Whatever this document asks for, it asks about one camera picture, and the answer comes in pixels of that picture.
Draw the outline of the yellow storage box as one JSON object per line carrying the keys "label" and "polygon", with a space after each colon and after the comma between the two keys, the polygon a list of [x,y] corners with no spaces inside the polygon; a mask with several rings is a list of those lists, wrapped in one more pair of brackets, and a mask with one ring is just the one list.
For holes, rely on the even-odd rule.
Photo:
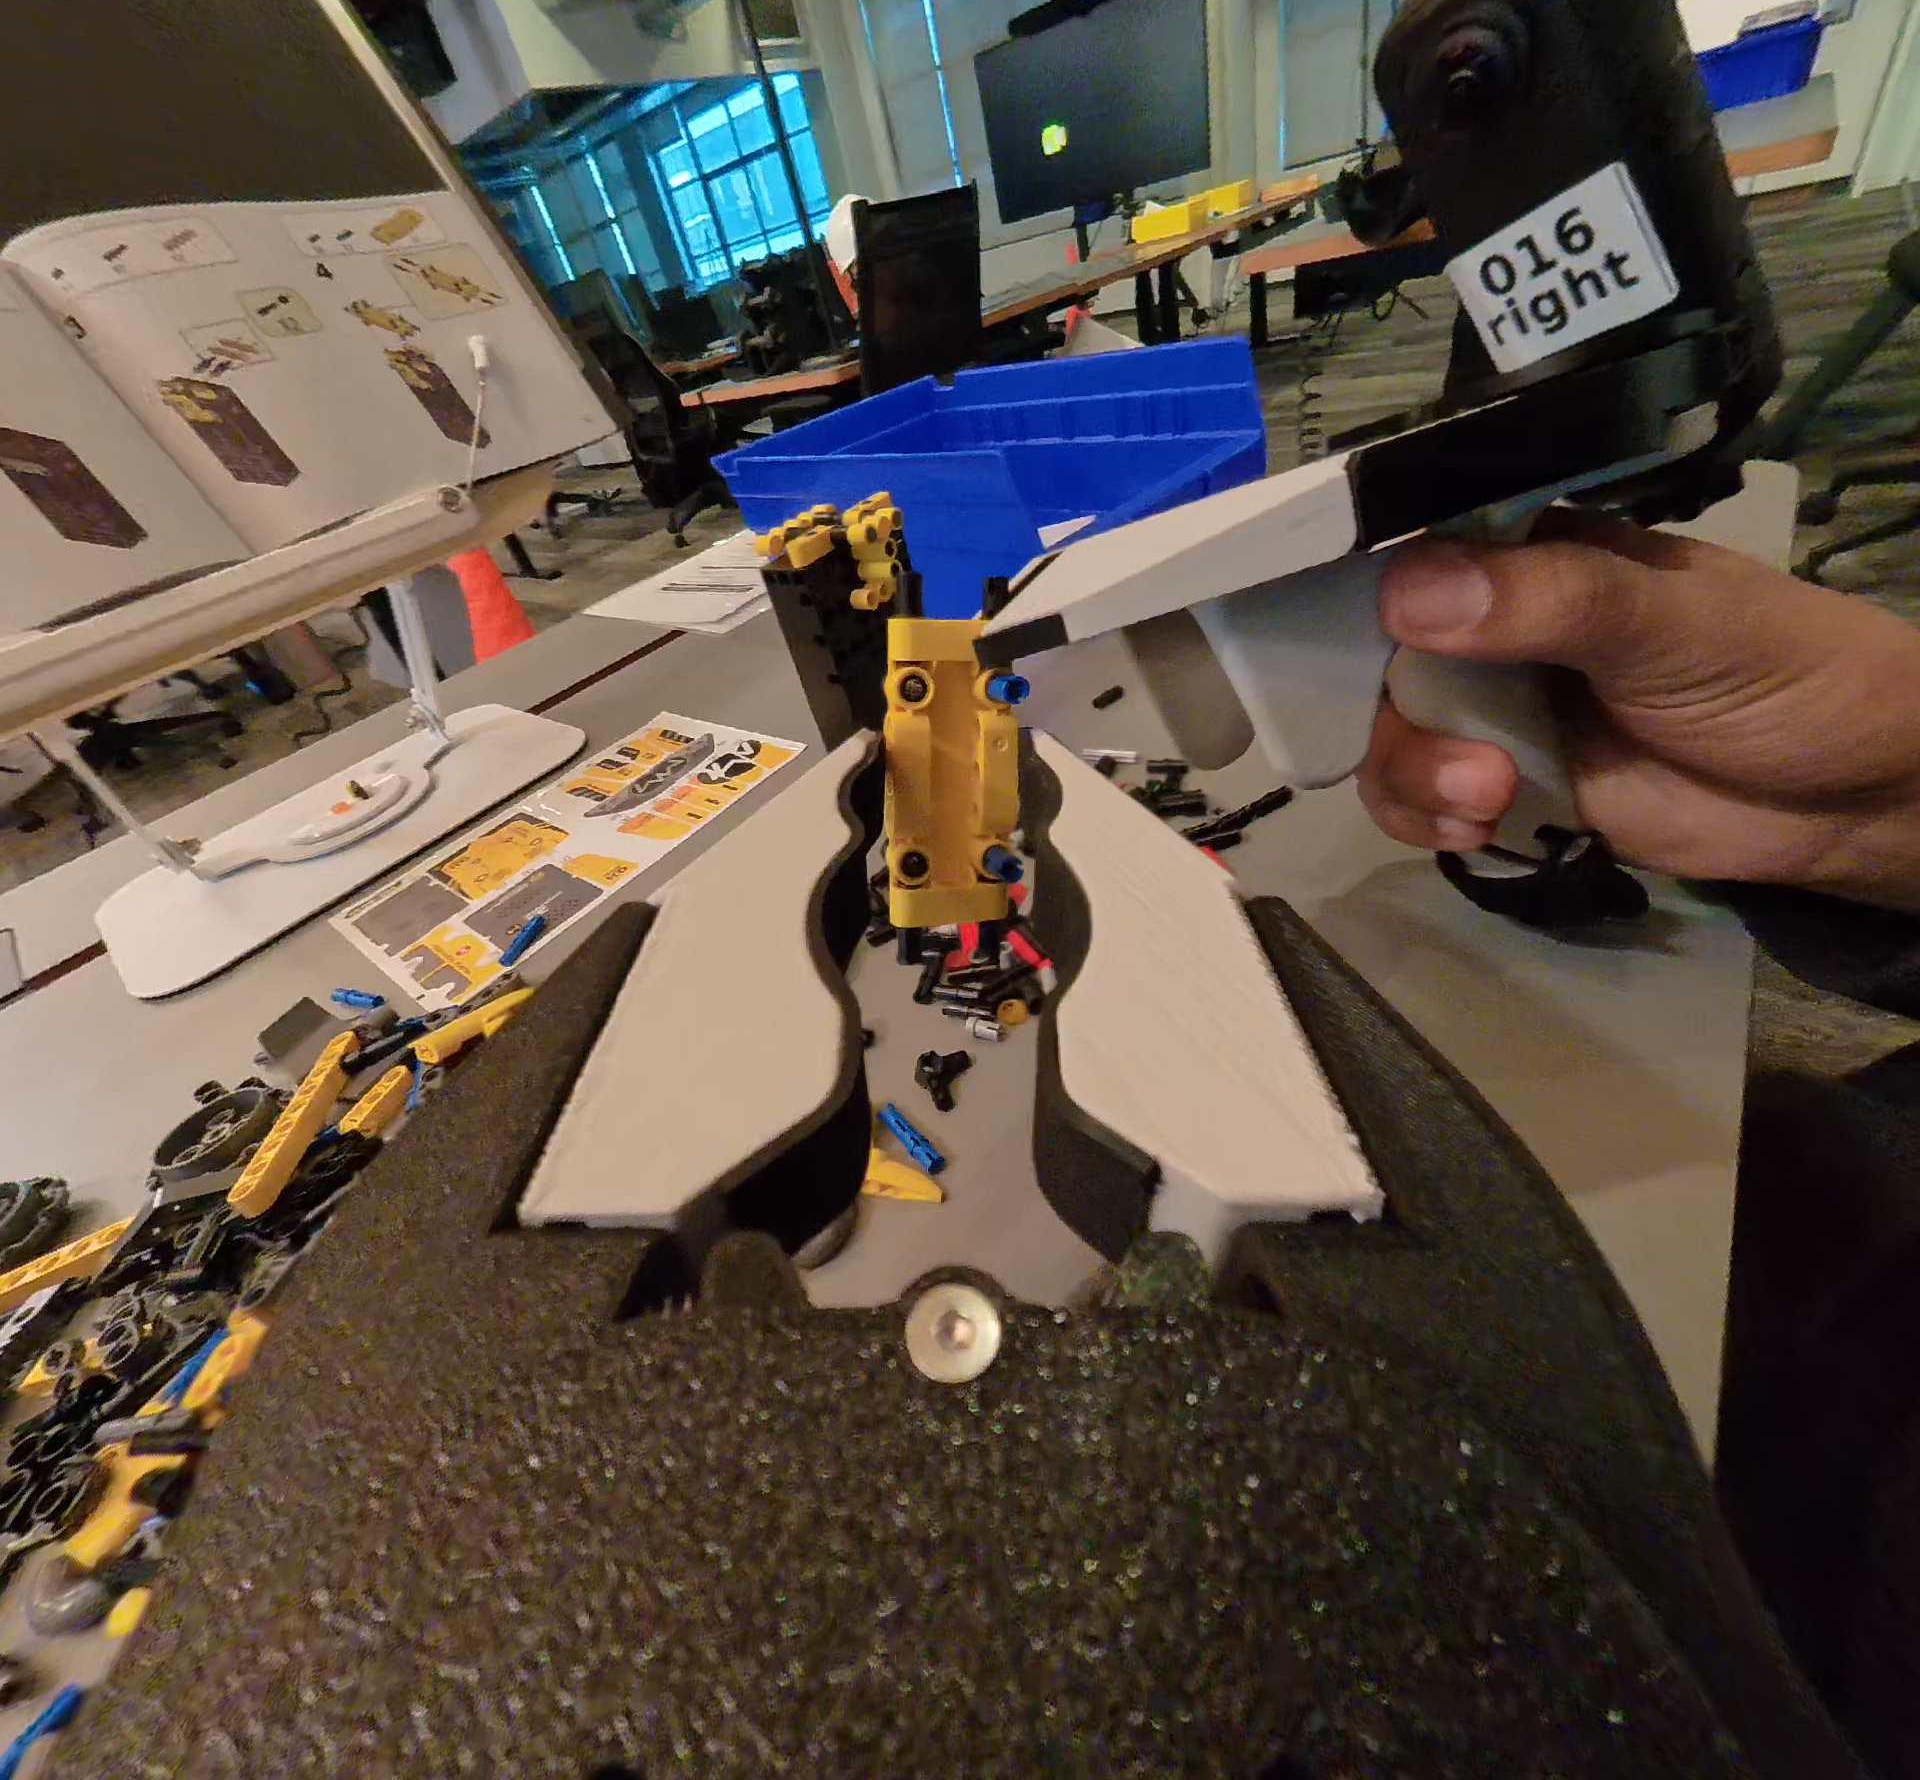
{"label": "yellow storage box", "polygon": [[1236,217],[1239,212],[1258,206],[1258,190],[1260,187],[1253,178],[1246,178],[1246,183],[1213,184],[1172,203],[1145,203],[1127,217],[1127,240],[1138,246],[1155,246],[1172,236],[1190,236],[1195,232],[1207,232],[1224,222],[1226,217]]}

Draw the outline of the orange cone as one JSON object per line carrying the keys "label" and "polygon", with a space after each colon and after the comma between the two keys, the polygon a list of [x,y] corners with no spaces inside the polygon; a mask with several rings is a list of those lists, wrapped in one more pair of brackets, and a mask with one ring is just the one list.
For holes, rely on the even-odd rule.
{"label": "orange cone", "polygon": [[503,579],[491,548],[472,547],[446,561],[470,613],[475,664],[491,662],[535,639],[535,628]]}

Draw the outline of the white book stand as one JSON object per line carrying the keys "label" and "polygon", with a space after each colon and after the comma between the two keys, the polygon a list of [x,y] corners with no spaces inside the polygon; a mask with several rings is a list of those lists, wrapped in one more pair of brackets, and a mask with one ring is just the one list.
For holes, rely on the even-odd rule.
{"label": "white book stand", "polygon": [[[4,220],[428,187],[477,196],[341,0],[4,0]],[[4,737],[42,740],[156,857],[97,914],[136,999],[222,973],[581,750],[575,727],[527,710],[446,719],[409,583],[535,515],[556,464],[470,474],[4,635]],[[377,587],[410,677],[409,735],[230,831],[153,831],[60,735],[131,687]]]}

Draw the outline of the blue storage bin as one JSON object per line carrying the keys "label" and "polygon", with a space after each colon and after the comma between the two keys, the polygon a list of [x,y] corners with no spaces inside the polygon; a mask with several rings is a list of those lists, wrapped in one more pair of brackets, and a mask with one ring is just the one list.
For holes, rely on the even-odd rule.
{"label": "blue storage bin", "polygon": [[1787,97],[1811,84],[1824,16],[1816,8],[1787,8],[1766,22],[1753,19],[1719,47],[1700,50],[1699,69],[1714,113],[1735,113]]}
{"label": "blue storage bin", "polygon": [[1044,535],[1135,524],[1263,474],[1243,334],[909,381],[714,460],[750,529],[879,490],[903,511],[925,615],[971,619]]}

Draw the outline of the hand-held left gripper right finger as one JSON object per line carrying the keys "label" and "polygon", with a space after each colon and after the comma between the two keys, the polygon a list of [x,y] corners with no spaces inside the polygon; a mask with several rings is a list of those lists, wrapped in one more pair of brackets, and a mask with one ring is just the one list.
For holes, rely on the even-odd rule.
{"label": "hand-held left gripper right finger", "polygon": [[1035,1172],[1107,1260],[1177,1234],[1207,1262],[1258,1223],[1375,1223],[1385,1190],[1236,878],[1046,735],[1032,737],[1035,927],[1059,989]]}

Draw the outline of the pile of yellow grey bricks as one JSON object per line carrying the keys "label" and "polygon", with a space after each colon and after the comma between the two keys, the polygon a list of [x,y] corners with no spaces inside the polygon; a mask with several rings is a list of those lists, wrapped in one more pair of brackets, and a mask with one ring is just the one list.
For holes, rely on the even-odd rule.
{"label": "pile of yellow grey bricks", "polygon": [[290,1281],[386,1142],[532,999],[300,999],[208,1081],[139,1204],[92,1234],[66,1185],[4,1185],[4,1775],[34,1775],[127,1642],[169,1528]]}

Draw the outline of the yellow brick assembly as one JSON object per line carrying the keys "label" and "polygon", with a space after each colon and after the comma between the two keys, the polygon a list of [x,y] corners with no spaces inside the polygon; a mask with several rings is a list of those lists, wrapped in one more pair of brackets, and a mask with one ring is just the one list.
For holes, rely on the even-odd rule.
{"label": "yellow brick assembly", "polygon": [[980,622],[935,619],[903,570],[883,677],[887,921],[903,935],[1002,925],[1023,860],[1020,672],[983,664]]}

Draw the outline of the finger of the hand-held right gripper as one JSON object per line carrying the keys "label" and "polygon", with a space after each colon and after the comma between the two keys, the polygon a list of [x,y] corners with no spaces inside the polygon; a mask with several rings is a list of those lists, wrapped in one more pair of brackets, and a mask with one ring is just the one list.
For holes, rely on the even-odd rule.
{"label": "finger of the hand-held right gripper", "polygon": [[1333,454],[1046,548],[980,628],[979,659],[1013,664],[1353,555],[1356,460]]}

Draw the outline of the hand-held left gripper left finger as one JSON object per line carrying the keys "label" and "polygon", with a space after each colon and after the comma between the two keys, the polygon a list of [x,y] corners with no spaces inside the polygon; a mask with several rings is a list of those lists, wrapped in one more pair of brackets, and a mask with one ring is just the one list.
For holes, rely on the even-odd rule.
{"label": "hand-held left gripper left finger", "polygon": [[656,893],[637,960],[519,1198],[527,1229],[702,1224],[724,1193],[854,1100],[860,1005],[827,945],[827,893],[854,876],[861,935],[872,820],[856,730]]}

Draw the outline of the white paper sheet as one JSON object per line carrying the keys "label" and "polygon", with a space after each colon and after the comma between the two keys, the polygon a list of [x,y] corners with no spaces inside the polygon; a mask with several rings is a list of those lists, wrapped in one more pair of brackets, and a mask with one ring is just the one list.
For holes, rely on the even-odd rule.
{"label": "white paper sheet", "polygon": [[772,610],[754,535],[741,529],[584,610],[590,619],[725,635]]}

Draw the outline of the yellow sticker sheet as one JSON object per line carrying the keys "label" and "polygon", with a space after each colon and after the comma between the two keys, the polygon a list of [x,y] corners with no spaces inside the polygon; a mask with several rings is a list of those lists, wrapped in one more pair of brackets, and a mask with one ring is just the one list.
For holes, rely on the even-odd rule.
{"label": "yellow sticker sheet", "polygon": [[470,1002],[603,905],[640,895],[665,854],[804,755],[804,740],[663,710],[347,905],[334,927],[405,996]]}

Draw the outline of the person's right hand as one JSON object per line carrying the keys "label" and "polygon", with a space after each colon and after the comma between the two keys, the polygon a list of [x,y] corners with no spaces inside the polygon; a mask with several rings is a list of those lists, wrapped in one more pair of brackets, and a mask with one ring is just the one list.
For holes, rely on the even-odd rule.
{"label": "person's right hand", "polygon": [[1544,664],[1580,824],[1648,872],[1918,909],[1918,631],[1740,553],[1589,511],[1421,538],[1402,652]]}

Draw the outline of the pile of black red pins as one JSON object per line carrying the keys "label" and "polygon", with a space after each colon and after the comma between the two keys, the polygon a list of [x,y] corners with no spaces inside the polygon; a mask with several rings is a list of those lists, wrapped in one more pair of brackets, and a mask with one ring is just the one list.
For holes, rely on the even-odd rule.
{"label": "pile of black red pins", "polygon": [[[1289,785],[1275,785],[1242,807],[1221,807],[1190,759],[1142,756],[1122,750],[1085,750],[1085,762],[1114,784],[1152,818],[1172,826],[1204,854],[1221,857],[1266,815],[1294,802]],[[970,1038],[994,1042],[1013,1025],[1039,1018],[1059,986],[1059,966],[1032,925],[1031,854],[1016,847],[1016,878],[1006,888],[1006,914],[999,925],[931,925],[903,950],[903,927],[890,914],[890,878],[885,860],[872,872],[869,947],[890,947],[916,970],[913,999],[958,1021]]]}

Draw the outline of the black block with yellow beams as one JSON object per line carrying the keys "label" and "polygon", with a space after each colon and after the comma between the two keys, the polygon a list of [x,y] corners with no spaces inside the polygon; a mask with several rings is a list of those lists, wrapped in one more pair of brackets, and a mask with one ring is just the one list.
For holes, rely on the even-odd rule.
{"label": "black block with yellow beams", "polygon": [[765,587],[824,749],[879,735],[887,631],[924,610],[924,579],[887,490],[847,509],[819,502],[759,531]]}

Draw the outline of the instruction booklet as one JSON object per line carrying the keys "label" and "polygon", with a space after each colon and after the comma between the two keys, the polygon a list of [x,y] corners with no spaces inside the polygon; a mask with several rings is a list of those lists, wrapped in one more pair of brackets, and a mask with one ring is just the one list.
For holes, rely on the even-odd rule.
{"label": "instruction booklet", "polygon": [[470,187],[4,220],[4,632],[613,428]]}

